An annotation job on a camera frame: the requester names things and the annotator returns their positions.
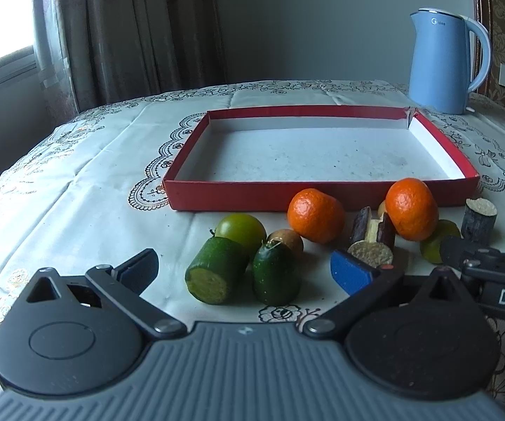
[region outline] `red box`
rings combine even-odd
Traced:
[[[163,185],[176,211],[285,212],[304,188],[358,211],[405,177],[421,178],[439,206],[464,205],[480,179],[417,109],[270,106],[207,112]]]

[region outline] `white wall switch panel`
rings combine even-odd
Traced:
[[[500,75],[498,76],[498,83],[505,87],[505,65],[500,63]]]

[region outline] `curtain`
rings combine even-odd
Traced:
[[[225,83],[214,0],[33,0],[33,10],[57,125],[103,104]]]

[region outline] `table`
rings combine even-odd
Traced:
[[[151,247],[159,255],[159,275],[142,296],[189,327],[197,320],[301,326],[346,297],[330,276],[329,248],[306,242],[305,283],[293,305],[261,305],[245,283],[232,305],[201,304],[187,292],[183,274],[224,214],[174,212],[161,176],[208,110],[414,105],[403,91],[406,87],[382,81],[241,83],[107,105],[56,128],[0,178],[0,323],[38,268],[82,274]],[[505,109],[475,94],[470,106],[473,111],[465,115],[423,111],[481,174],[481,194],[499,210],[492,245],[505,251]],[[284,214],[255,215],[268,232],[287,226]],[[462,209],[441,209],[440,216],[460,225]],[[397,246],[410,273],[430,272],[432,265],[419,257],[416,243],[398,238]],[[505,406],[505,322],[489,321],[501,344],[489,391]]]

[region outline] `ribbed gray surface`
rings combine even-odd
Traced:
[[[290,323],[198,323],[183,339],[157,342],[100,394],[43,401],[6,391],[4,420],[505,421],[505,411],[482,393],[434,403],[394,397],[358,374],[339,344]]]

